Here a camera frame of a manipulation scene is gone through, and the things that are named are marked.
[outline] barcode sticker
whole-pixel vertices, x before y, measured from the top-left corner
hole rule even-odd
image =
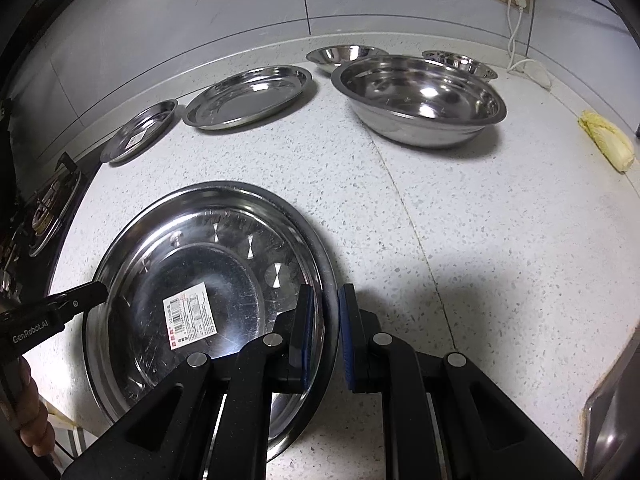
[[[204,282],[166,298],[162,304],[172,350],[218,333]]]
[[[144,137],[145,134],[146,134],[146,129],[141,131],[138,134],[135,134],[133,137],[129,139],[129,142],[127,142],[127,145],[124,147],[124,149],[128,150],[131,146],[135,146],[137,143],[140,142],[140,140],[142,140],[142,137]]]

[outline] stainless steel bowl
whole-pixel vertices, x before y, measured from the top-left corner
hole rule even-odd
[[[412,146],[457,146],[507,115],[489,84],[420,57],[355,61],[335,70],[331,82],[367,126]]]
[[[365,59],[366,57],[382,56],[388,52],[381,48],[366,45],[334,45],[324,46],[306,55],[306,60],[315,63],[319,69],[328,74],[344,63]]]
[[[491,81],[491,79],[496,79],[498,77],[493,68],[485,65],[484,63],[480,63],[471,57],[456,54],[455,52],[445,52],[444,50],[425,50],[422,53],[422,57],[424,59],[437,61],[445,66],[457,68],[463,72],[469,72],[470,74],[481,77],[487,81]]]

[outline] kitchen counter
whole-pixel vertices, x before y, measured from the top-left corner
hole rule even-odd
[[[180,122],[135,160],[103,165],[51,291],[90,280],[118,232],[161,196],[249,182],[308,219],[338,282],[355,284],[384,330],[421,352],[464,352],[576,462],[582,407],[625,347],[640,297],[640,198],[578,127],[587,105],[497,68],[507,118],[428,152],[377,136],[300,65],[315,89],[276,118],[227,134]],[[80,327],[78,316],[27,359],[41,394],[100,433]],[[346,390],[338,354],[318,412],[268,476],[383,478],[382,445],[378,397]]]

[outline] metal dish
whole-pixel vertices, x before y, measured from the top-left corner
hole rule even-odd
[[[315,231],[284,200],[239,182],[172,192],[123,229],[95,279],[109,297],[84,314],[82,346],[95,400],[112,422],[191,353],[227,355],[270,332],[279,312],[295,308],[300,284],[312,285],[310,387],[273,396],[268,458],[311,419],[335,361],[336,283]],[[163,300],[202,282],[218,333],[171,350]]]
[[[367,126],[412,146],[457,146],[507,115],[498,92],[480,78],[420,57],[354,61],[331,82]]]
[[[479,61],[471,57],[463,56],[462,54],[456,54],[455,52],[445,52],[443,50],[425,50],[422,53],[422,57],[424,59],[437,61],[438,63],[442,63],[445,66],[457,68],[458,70],[462,70],[463,72],[469,72],[470,74],[481,77],[482,79],[487,81],[497,79],[498,77],[498,74],[493,68],[485,65],[484,63],[480,63]]]
[[[187,106],[183,121],[203,130],[253,123],[289,106],[311,83],[298,66],[247,70],[207,88]]]
[[[374,46],[334,45],[312,50],[306,55],[306,60],[315,63],[319,69],[331,74],[344,63],[383,54],[388,54],[388,52]]]
[[[100,154],[100,162],[119,164],[143,152],[174,118],[178,101],[170,99],[150,106],[124,124]]]

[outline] gas stove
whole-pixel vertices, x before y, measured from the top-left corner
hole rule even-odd
[[[61,174],[26,202],[18,199],[8,228],[0,233],[0,299],[31,303],[49,293],[66,233],[100,167],[101,147],[76,164],[64,152]]]

